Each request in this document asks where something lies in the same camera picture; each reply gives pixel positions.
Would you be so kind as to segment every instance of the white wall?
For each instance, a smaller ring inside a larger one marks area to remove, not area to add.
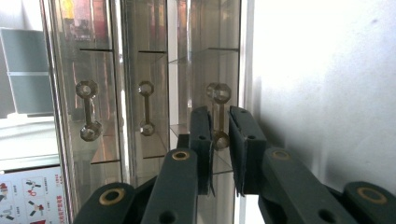
[[[267,137],[331,187],[364,180],[396,194],[396,2],[254,8],[245,94]]]

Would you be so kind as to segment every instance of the hole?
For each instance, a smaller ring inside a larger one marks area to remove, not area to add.
[[[160,223],[171,224],[176,221],[176,216],[173,212],[166,211],[160,214]]]
[[[175,152],[174,154],[172,154],[172,158],[175,161],[184,161],[186,159],[188,159],[190,156],[190,154],[186,151],[179,151],[179,152]]]
[[[272,157],[278,160],[287,161],[290,159],[289,153],[283,150],[276,150],[272,153]]]
[[[360,187],[358,188],[358,194],[371,203],[385,204],[388,202],[387,197],[375,189]]]
[[[186,157],[186,154],[185,154],[185,153],[178,152],[175,156],[176,156],[176,158],[178,158],[178,159],[183,159],[183,158]]]
[[[335,223],[336,222],[334,214],[329,212],[328,210],[325,210],[325,209],[319,210],[319,217],[323,221],[328,222],[328,223]]]
[[[125,195],[125,190],[119,189],[108,189],[102,193],[99,198],[99,203],[101,205],[109,206],[119,203]]]
[[[106,199],[107,200],[109,200],[109,201],[113,201],[113,200],[115,200],[117,197],[119,197],[119,193],[118,192],[116,192],[116,191],[111,191],[111,192],[109,192],[107,195],[106,195]]]

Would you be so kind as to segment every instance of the white surface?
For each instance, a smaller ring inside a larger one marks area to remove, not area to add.
[[[396,2],[255,1],[247,109],[323,183],[396,194]]]
[[[0,119],[0,169],[59,163],[53,117]]]

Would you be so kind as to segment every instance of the chrome handle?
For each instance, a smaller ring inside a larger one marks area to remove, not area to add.
[[[219,106],[217,116],[219,129],[213,130],[213,143],[216,150],[222,150],[230,145],[230,137],[224,132],[224,105],[231,99],[231,89],[225,83],[210,83],[206,95],[212,100],[212,116],[215,116],[215,105]]]
[[[79,131],[79,136],[86,142],[96,140],[103,132],[102,124],[93,119],[92,99],[98,93],[98,85],[92,81],[80,81],[76,85],[76,94],[84,100],[86,124]]]
[[[145,118],[140,121],[140,133],[145,136],[152,136],[155,132],[155,125],[149,120],[149,97],[154,93],[154,85],[149,81],[140,82],[139,93],[145,97]]]

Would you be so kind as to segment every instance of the glass shelf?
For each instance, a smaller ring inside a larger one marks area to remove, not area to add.
[[[174,124],[171,125],[171,130],[172,132],[178,137],[180,134],[183,133],[189,133],[189,130],[187,129],[187,124]]]
[[[228,49],[228,48],[208,48],[198,52],[191,52],[191,61],[201,61],[228,54],[239,53],[239,49]],[[184,64],[187,63],[189,58],[187,56],[173,60],[170,64]]]
[[[230,151],[228,148],[222,151],[215,151],[213,153],[213,175],[221,175],[231,173],[233,167],[231,166]]]
[[[137,59],[139,61],[155,63],[165,55],[166,55],[166,51],[139,50],[137,52]]]

